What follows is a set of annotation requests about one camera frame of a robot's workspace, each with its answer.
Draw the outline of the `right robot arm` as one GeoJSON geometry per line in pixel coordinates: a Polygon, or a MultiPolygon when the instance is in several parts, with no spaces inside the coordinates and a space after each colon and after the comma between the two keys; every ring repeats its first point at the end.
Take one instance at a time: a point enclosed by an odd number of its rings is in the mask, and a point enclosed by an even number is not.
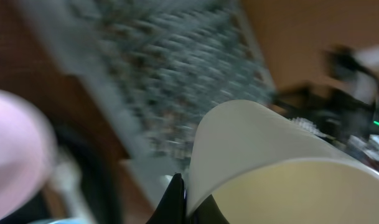
{"type": "Polygon", "coordinates": [[[285,118],[329,142],[379,136],[377,72],[349,46],[336,45],[323,56],[328,77],[338,87],[304,83],[276,93],[273,105],[283,109],[285,118]]]}

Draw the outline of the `white paper cup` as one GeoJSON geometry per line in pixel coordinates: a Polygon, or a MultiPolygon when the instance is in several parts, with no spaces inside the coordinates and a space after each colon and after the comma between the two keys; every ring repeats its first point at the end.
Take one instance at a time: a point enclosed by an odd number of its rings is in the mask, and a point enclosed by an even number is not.
{"type": "Polygon", "coordinates": [[[379,173],[267,107],[233,100],[198,125],[187,214],[229,223],[379,223],[379,173]]]}

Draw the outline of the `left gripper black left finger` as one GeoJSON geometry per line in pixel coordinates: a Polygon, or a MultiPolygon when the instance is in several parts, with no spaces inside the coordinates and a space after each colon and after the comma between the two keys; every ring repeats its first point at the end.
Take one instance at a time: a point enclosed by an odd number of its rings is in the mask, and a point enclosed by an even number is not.
{"type": "Polygon", "coordinates": [[[146,224],[185,223],[184,180],[180,173],[172,176],[156,210],[146,224]]]}

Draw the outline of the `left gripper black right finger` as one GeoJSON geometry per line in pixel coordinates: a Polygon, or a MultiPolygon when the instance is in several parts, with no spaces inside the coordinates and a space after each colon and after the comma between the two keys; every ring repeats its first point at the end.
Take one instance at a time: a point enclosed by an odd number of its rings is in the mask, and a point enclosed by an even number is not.
{"type": "Polygon", "coordinates": [[[191,224],[229,224],[213,195],[209,195],[190,216],[191,224]]]}

